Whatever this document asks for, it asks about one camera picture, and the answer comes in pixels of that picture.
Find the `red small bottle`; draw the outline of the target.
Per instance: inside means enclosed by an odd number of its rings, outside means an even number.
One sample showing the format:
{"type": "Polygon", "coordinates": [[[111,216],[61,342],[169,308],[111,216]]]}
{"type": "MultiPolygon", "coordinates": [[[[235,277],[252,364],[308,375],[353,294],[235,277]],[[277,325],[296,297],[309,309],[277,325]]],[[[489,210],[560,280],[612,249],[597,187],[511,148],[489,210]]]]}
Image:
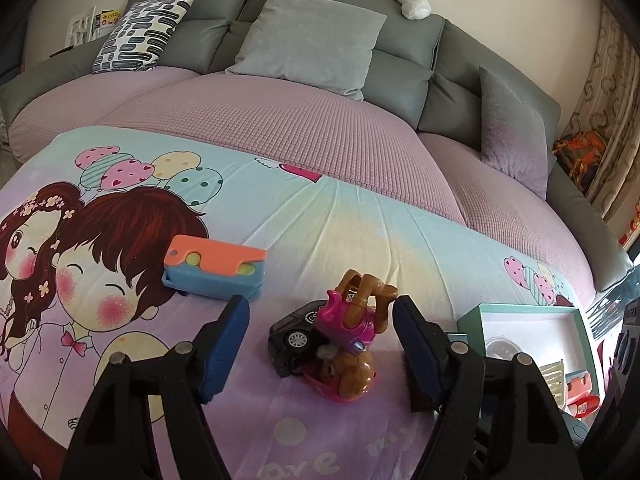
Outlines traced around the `red small bottle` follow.
{"type": "Polygon", "coordinates": [[[600,408],[600,398],[595,394],[590,394],[570,404],[567,409],[570,416],[582,419],[597,411],[598,408],[600,408]]]}

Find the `cream hair claw clip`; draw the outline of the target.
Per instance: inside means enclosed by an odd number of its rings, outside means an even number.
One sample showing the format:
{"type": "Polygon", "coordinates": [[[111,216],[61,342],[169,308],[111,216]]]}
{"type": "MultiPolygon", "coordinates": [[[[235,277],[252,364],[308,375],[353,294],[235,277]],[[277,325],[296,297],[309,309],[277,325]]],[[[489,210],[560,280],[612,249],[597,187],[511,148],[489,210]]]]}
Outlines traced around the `cream hair claw clip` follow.
{"type": "Polygon", "coordinates": [[[564,373],[564,362],[555,361],[539,367],[542,378],[547,384],[555,404],[560,410],[566,405],[566,381],[564,373]]]}

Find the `white smart watch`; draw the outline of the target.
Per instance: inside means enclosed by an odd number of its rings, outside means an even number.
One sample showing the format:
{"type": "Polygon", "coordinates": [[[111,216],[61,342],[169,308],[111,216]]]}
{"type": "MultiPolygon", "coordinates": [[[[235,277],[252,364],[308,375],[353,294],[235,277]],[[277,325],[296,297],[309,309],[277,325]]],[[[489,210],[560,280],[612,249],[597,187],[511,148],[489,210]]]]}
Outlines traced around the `white smart watch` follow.
{"type": "Polygon", "coordinates": [[[518,346],[503,337],[491,337],[486,341],[486,356],[491,359],[511,361],[519,351],[518,346]]]}

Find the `pink brown dog figure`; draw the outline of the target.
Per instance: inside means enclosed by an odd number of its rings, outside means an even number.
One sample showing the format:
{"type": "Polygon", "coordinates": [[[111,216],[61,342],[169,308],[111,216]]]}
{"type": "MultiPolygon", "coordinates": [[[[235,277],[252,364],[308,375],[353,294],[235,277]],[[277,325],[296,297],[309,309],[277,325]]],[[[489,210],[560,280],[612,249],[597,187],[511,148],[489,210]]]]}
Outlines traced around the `pink brown dog figure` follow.
{"type": "Polygon", "coordinates": [[[372,342],[387,330],[396,286],[354,269],[328,291],[312,323],[329,341],[303,366],[303,375],[326,399],[349,403],[367,394],[378,376],[372,342]]]}

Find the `orange blue toy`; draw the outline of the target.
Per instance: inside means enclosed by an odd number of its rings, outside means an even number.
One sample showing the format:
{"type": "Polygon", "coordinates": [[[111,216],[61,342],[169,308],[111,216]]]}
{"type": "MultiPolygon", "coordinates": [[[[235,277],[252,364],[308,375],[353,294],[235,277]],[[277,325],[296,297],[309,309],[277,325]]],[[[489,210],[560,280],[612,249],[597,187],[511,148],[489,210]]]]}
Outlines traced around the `orange blue toy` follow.
{"type": "Polygon", "coordinates": [[[585,394],[589,396],[592,391],[592,379],[588,370],[578,370],[565,376],[567,396],[574,398],[585,394]]]}
{"type": "Polygon", "coordinates": [[[266,259],[263,249],[180,234],[167,249],[162,282],[187,294],[252,301],[262,293],[266,259]]]}

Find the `black toy car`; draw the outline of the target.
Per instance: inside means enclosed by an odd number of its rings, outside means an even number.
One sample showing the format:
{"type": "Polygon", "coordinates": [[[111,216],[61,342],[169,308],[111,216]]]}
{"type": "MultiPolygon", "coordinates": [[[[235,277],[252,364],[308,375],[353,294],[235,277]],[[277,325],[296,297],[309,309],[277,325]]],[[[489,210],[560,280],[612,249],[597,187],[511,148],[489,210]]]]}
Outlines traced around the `black toy car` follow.
{"type": "Polygon", "coordinates": [[[302,368],[317,357],[329,338],[314,327],[326,300],[314,300],[291,312],[269,330],[267,341],[271,364],[281,378],[302,374],[302,368]]]}

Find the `teal cardboard box tray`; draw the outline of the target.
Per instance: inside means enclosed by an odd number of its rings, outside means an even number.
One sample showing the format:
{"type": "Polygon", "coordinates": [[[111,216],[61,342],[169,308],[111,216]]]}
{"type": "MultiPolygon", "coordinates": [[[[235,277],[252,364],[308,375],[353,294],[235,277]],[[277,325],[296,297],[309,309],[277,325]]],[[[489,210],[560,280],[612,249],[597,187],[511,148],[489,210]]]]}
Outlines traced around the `teal cardboard box tray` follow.
{"type": "MultiPolygon", "coordinates": [[[[578,370],[588,370],[592,379],[592,391],[604,400],[603,376],[598,364],[590,331],[582,312],[573,307],[520,306],[519,304],[479,304],[457,322],[458,331],[465,334],[471,348],[486,356],[486,341],[491,337],[503,337],[512,341],[521,353],[528,354],[537,365],[562,360],[565,376],[578,370]]],[[[569,398],[566,389],[566,405],[561,411],[570,416],[568,406],[586,396],[569,398]]],[[[589,416],[568,423],[570,435],[582,442],[596,417],[589,416]]]]}

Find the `red hanging decoration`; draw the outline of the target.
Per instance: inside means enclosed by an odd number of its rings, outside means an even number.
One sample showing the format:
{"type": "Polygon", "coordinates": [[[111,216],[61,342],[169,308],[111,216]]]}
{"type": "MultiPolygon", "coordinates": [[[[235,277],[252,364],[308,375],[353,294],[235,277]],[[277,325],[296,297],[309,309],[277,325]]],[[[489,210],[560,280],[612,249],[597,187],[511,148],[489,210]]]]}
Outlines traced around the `red hanging decoration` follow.
{"type": "Polygon", "coordinates": [[[634,205],[634,215],[632,216],[627,231],[620,237],[618,242],[625,250],[627,250],[634,240],[637,238],[637,232],[640,226],[640,202],[634,205]]]}

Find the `cartoon couple blanket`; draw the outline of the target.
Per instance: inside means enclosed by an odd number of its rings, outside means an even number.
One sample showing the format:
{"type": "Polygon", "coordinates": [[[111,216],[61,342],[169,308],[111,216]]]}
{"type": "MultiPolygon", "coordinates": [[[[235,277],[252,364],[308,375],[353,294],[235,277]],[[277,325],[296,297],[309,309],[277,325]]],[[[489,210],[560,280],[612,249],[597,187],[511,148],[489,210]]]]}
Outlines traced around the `cartoon couple blanket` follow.
{"type": "Polygon", "coordinates": [[[234,295],[248,321],[203,408],[235,479],[408,479],[433,422],[410,408],[393,296],[470,341],[594,370],[575,281],[326,174],[110,127],[57,136],[1,190],[1,428],[56,479],[113,356],[160,358],[234,295]]]}

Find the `orange bag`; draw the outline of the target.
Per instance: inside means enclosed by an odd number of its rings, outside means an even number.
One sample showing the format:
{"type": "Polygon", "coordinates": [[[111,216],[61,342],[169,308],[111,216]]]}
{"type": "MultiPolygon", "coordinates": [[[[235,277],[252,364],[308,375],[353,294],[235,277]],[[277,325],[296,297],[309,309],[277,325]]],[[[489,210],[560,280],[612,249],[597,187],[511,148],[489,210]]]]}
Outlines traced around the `orange bag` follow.
{"type": "Polygon", "coordinates": [[[606,142],[599,133],[587,130],[563,136],[553,143],[552,154],[582,194],[588,192],[602,162],[606,142]]]}

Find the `grey purple right cushion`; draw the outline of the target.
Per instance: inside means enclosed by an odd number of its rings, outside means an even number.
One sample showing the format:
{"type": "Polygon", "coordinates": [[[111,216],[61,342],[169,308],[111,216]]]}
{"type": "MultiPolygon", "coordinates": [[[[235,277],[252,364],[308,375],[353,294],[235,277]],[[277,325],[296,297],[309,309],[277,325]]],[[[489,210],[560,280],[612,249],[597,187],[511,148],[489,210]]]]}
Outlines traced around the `grey purple right cushion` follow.
{"type": "Polygon", "coordinates": [[[549,156],[542,117],[483,66],[480,91],[480,159],[545,200],[549,156]]]}

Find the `patterned curtain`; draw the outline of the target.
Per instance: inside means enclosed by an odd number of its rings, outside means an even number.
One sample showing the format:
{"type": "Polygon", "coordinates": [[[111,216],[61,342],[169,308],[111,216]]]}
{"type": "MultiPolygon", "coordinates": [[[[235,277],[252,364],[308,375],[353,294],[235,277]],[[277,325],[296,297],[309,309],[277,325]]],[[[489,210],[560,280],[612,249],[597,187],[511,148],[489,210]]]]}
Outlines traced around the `patterned curtain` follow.
{"type": "Polygon", "coordinates": [[[586,197],[610,220],[639,177],[639,55],[607,6],[601,8],[590,71],[565,131],[594,131],[604,140],[586,197]]]}

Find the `grey sofa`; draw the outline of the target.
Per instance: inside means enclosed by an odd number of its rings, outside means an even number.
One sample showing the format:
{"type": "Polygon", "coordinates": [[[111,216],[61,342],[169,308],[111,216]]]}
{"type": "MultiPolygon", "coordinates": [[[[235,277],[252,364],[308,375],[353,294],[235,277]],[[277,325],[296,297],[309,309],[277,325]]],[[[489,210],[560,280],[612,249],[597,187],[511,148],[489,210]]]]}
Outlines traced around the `grey sofa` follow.
{"type": "MultiPolygon", "coordinates": [[[[151,0],[129,0],[132,6],[151,0]]],[[[557,162],[538,195],[480,158],[483,75],[534,114],[549,159],[559,104],[438,15],[393,0],[194,0],[152,70],[96,74],[89,42],[5,84],[1,113],[26,162],[83,126],[153,131],[317,170],[425,212],[446,244],[481,238],[559,271],[590,296],[627,253],[557,162]]]]}

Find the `black white patterned cushion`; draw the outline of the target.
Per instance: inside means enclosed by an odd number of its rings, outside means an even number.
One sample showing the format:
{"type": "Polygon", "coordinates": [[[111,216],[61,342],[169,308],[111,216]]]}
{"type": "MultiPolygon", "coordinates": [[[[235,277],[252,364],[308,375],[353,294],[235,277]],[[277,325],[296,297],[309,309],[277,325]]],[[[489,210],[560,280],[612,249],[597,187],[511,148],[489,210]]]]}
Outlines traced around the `black white patterned cushion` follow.
{"type": "Polygon", "coordinates": [[[91,73],[152,70],[194,0],[135,2],[102,44],[91,73]]]}

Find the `white magazine rack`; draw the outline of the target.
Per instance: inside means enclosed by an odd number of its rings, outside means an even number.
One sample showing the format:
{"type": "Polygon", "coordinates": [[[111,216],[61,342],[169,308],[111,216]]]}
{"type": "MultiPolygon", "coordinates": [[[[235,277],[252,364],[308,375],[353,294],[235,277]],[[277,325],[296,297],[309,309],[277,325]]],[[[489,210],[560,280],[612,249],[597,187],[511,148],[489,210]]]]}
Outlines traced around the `white magazine rack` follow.
{"type": "Polygon", "coordinates": [[[66,47],[77,47],[108,36],[115,29],[121,15],[119,10],[98,12],[94,6],[75,14],[67,25],[66,47]]]}

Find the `grey centre cushion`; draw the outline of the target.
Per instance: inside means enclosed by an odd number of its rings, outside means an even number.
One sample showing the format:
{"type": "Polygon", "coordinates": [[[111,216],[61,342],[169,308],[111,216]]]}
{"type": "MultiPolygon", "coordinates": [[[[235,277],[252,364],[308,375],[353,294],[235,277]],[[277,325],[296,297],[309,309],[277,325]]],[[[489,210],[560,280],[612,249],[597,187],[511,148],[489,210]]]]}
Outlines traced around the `grey centre cushion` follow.
{"type": "Polygon", "coordinates": [[[384,14],[332,0],[266,0],[227,72],[363,99],[384,14]]]}

